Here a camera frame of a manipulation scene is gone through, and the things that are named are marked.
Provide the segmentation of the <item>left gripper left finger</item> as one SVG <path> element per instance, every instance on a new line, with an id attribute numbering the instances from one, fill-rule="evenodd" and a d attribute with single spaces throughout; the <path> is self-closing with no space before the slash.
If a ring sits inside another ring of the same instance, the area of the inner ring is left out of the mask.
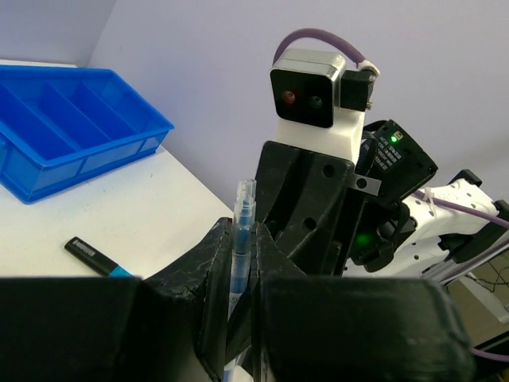
<path id="1" fill-rule="evenodd" d="M 148 279 L 4 278 L 4 381 L 219 381 L 231 220 Z"/>

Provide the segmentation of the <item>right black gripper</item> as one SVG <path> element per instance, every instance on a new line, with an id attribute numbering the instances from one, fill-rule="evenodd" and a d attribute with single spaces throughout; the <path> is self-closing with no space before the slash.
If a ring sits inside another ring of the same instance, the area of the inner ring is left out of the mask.
<path id="1" fill-rule="evenodd" d="M 264 144 L 255 179 L 257 222 L 308 275 L 392 264 L 418 222 L 405 199 L 437 172 L 393 120 L 363 129 L 360 164 L 280 142 Z"/>

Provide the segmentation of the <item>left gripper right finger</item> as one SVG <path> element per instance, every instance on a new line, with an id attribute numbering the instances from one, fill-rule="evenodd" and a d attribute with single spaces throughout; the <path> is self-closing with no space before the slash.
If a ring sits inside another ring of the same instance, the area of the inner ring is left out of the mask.
<path id="1" fill-rule="evenodd" d="M 420 279 L 307 275 L 259 224 L 251 270 L 257 381 L 471 381 L 476 362 L 445 289 Z"/>

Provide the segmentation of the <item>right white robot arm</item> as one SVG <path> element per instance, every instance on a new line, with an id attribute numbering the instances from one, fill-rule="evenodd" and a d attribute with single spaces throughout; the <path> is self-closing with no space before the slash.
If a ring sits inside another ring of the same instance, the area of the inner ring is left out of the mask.
<path id="1" fill-rule="evenodd" d="M 308 275 L 431 278 L 508 245 L 508 205 L 460 171 L 427 186 L 437 165 L 392 120 L 365 127 L 361 164 L 267 142 L 256 220 Z"/>

